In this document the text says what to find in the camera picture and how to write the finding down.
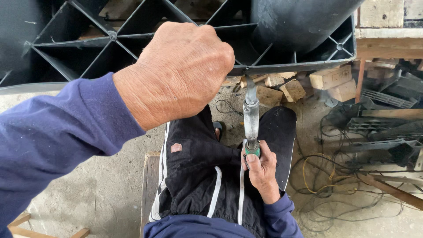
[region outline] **concrete floor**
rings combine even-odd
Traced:
[[[227,146],[239,144],[243,138],[243,121],[233,113],[221,114],[214,107],[214,102],[219,99],[228,100],[234,108],[242,110],[244,90],[233,93],[233,87],[222,87],[220,93],[210,103],[213,120],[223,121],[229,131],[222,139]],[[13,105],[38,94],[16,94],[0,96],[0,112]],[[293,163],[302,156],[298,150],[300,144],[302,153],[309,155],[321,152],[317,143],[319,135],[319,121],[326,115],[330,108],[316,99],[302,100],[287,105],[297,113],[297,142],[294,144]],[[164,126],[154,128],[147,132],[151,137],[142,136],[128,141],[123,149],[111,157],[94,156],[80,164],[70,174],[54,180],[45,191],[34,198],[27,208],[31,213],[30,225],[34,231],[57,237],[70,237],[81,228],[89,228],[94,238],[137,238],[140,233],[140,207],[143,177],[144,155],[148,151],[160,150],[164,139]],[[330,141],[325,147],[325,153],[330,154]],[[316,169],[306,168],[307,180],[316,173]],[[318,184],[326,184],[327,176],[319,177]],[[299,188],[304,187],[301,169],[294,171],[290,179]],[[372,190],[363,186],[360,189]],[[402,214],[393,218],[379,218],[367,221],[347,222],[341,220],[314,222],[323,220],[313,213],[299,213],[299,210],[310,204],[312,196],[295,192],[288,185],[287,192],[296,205],[293,212],[305,237],[421,237],[423,233],[422,214],[410,208],[404,208]],[[335,214],[350,210],[349,205],[335,201],[346,201],[357,206],[368,205],[374,198],[365,193],[353,195],[334,194],[323,200],[317,199],[316,203],[332,201],[320,207],[317,211],[325,216],[330,216],[333,209]],[[342,215],[342,219],[366,219],[375,216],[394,216],[398,213],[399,204],[381,201],[372,208]],[[311,232],[310,230],[325,230],[324,232]],[[29,229],[26,222],[21,225]]]

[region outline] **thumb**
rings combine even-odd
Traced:
[[[261,162],[260,159],[255,154],[247,155],[247,163],[250,167],[250,171],[258,172],[261,171]]]

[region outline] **fist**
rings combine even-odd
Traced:
[[[263,202],[272,204],[280,199],[279,186],[275,177],[276,154],[270,151],[264,140],[260,141],[260,152],[260,158],[254,154],[248,154],[244,159],[245,149],[243,149],[241,164],[244,170],[248,169],[248,164],[251,184],[259,191]]]
[[[139,60],[113,76],[145,130],[199,113],[232,70],[232,47],[210,25],[165,22]]]

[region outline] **foot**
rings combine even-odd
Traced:
[[[217,141],[220,141],[220,129],[219,128],[214,129],[214,134],[216,136]]]

